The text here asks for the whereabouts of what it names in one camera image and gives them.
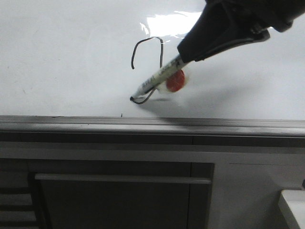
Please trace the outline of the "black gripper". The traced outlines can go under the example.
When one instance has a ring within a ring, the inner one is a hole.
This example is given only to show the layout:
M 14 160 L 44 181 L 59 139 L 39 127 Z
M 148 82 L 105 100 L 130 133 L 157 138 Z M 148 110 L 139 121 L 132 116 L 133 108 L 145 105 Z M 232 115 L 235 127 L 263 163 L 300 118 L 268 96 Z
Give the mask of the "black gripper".
M 198 62 L 241 45 L 264 42 L 268 30 L 288 30 L 305 12 L 303 0 L 208 0 L 177 46 L 184 63 Z

